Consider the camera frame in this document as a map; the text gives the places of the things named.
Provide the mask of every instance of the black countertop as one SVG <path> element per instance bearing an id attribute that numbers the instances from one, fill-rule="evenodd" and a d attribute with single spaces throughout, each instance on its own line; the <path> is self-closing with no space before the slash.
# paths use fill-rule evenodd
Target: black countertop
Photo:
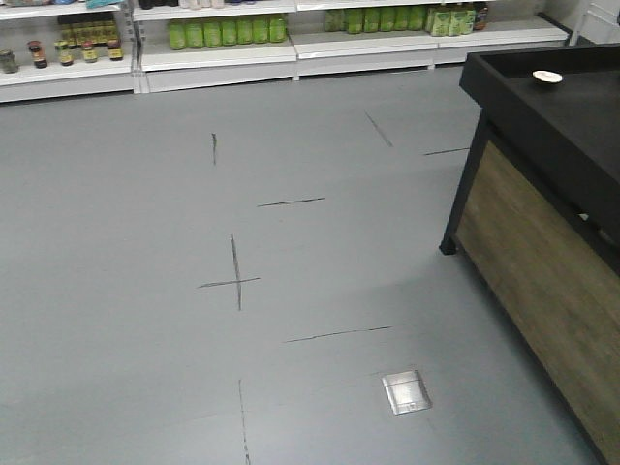
<path id="1" fill-rule="evenodd" d="M 536 70 L 564 80 L 541 84 Z M 620 46 L 471 53 L 461 87 L 561 198 L 620 243 Z"/>

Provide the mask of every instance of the gray floor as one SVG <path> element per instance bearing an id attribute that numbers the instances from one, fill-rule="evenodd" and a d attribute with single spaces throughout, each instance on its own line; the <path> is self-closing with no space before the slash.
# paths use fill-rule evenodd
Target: gray floor
<path id="1" fill-rule="evenodd" d="M 459 76 L 2 108 L 0 463 L 595 463 L 437 249 Z M 240 303 L 199 288 L 237 278 L 232 238 Z M 396 417 L 381 377 L 410 369 L 434 405 Z"/>

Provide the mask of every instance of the counter leg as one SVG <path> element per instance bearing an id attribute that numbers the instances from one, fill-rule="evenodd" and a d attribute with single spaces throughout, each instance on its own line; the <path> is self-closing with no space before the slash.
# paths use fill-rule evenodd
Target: counter leg
<path id="1" fill-rule="evenodd" d="M 454 204 L 449 214 L 448 224 L 446 225 L 446 231 L 444 232 L 444 238 L 439 245 L 439 250 L 444 255 L 454 255 L 456 253 L 456 243 L 454 242 L 454 234 L 458 228 L 458 224 L 461 221 L 463 210 L 465 209 L 465 202 L 469 197 L 469 191 L 474 184 L 474 178 L 478 172 L 478 166 L 481 163 L 482 153 L 489 139 L 489 122 L 486 113 L 483 111 L 478 121 L 476 132 L 474 133 L 474 139 L 472 140 L 472 146 L 469 149 L 469 155 L 465 162 L 465 168 L 461 175 L 461 180 L 458 183 L 456 190 L 456 196 L 454 197 Z"/>

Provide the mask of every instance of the small white dish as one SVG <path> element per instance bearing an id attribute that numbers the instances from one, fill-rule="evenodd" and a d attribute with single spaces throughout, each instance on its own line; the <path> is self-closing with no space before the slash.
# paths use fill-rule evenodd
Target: small white dish
<path id="1" fill-rule="evenodd" d="M 558 73 L 544 70 L 535 71 L 534 73 L 532 73 L 532 76 L 536 80 L 545 84 L 559 84 L 560 82 L 562 82 L 562 79 L 564 79 L 564 77 L 562 75 L 559 75 Z"/>

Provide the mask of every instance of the black marker line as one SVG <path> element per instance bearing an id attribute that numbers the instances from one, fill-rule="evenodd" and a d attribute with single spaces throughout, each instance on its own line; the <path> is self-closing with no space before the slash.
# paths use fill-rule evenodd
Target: black marker line
<path id="1" fill-rule="evenodd" d="M 461 150 L 469 150 L 469 147 L 451 148 L 450 150 L 439 150 L 438 152 L 422 153 L 422 157 L 427 157 L 429 155 L 439 155 L 440 153 L 460 152 Z"/>
<path id="2" fill-rule="evenodd" d="M 391 328 L 392 326 L 381 326 L 381 327 L 371 327 L 370 329 L 352 329 L 350 331 L 330 332 L 328 334 L 319 334 L 317 336 L 302 337 L 301 339 L 291 339 L 289 341 L 284 341 L 284 344 L 288 344 L 290 342 L 311 341 L 313 339 L 319 339 L 320 337 L 339 336 L 340 334 L 351 334 L 352 332 L 370 332 L 370 331 L 379 331 L 381 329 L 391 329 Z"/>
<path id="3" fill-rule="evenodd" d="M 370 120 L 372 125 L 375 127 L 375 129 L 377 130 L 379 135 L 384 139 L 384 141 L 386 142 L 387 146 L 388 147 L 394 147 L 394 144 L 391 143 L 391 140 L 388 139 L 388 136 L 386 136 L 386 133 L 384 133 L 384 131 L 379 127 L 379 125 L 375 122 L 375 120 L 372 119 L 372 117 L 368 114 L 368 112 L 365 111 L 364 113 L 366 113 L 366 116 L 368 117 L 368 119 Z"/>
<path id="4" fill-rule="evenodd" d="M 211 143 L 213 145 L 213 166 L 217 166 L 217 136 L 211 133 Z"/>
<path id="5" fill-rule="evenodd" d="M 248 449 L 248 435 L 245 427 L 245 408 L 243 407 L 243 391 L 241 390 L 241 380 L 239 380 L 239 404 L 241 405 L 241 425 L 243 427 L 243 451 L 245 452 L 245 465 L 252 465 L 250 460 L 250 450 Z"/>
<path id="6" fill-rule="evenodd" d="M 305 203 L 305 202 L 316 202 L 316 201 L 324 201 L 325 197 L 317 197 L 315 199 L 303 199 L 301 201 L 277 201 L 276 203 L 262 203 L 257 205 L 257 207 L 261 206 L 277 206 L 277 205 L 290 205 L 292 203 Z"/>
<path id="7" fill-rule="evenodd" d="M 196 289 L 202 289 L 202 288 L 214 288 L 216 286 L 226 286 L 229 284 L 241 284 L 241 283 L 249 283 L 250 281 L 257 281 L 261 278 L 250 278 L 250 279 L 239 279 L 239 280 L 234 280 L 234 281 L 220 281 L 217 283 L 206 283 L 203 284 L 202 286 L 198 286 Z"/>
<path id="8" fill-rule="evenodd" d="M 237 304 L 239 312 L 241 309 L 241 272 L 239 271 L 239 259 L 236 255 L 236 244 L 234 243 L 234 236 L 231 234 L 231 248 L 232 248 L 232 264 L 234 265 L 234 275 L 236 276 L 236 294 Z"/>

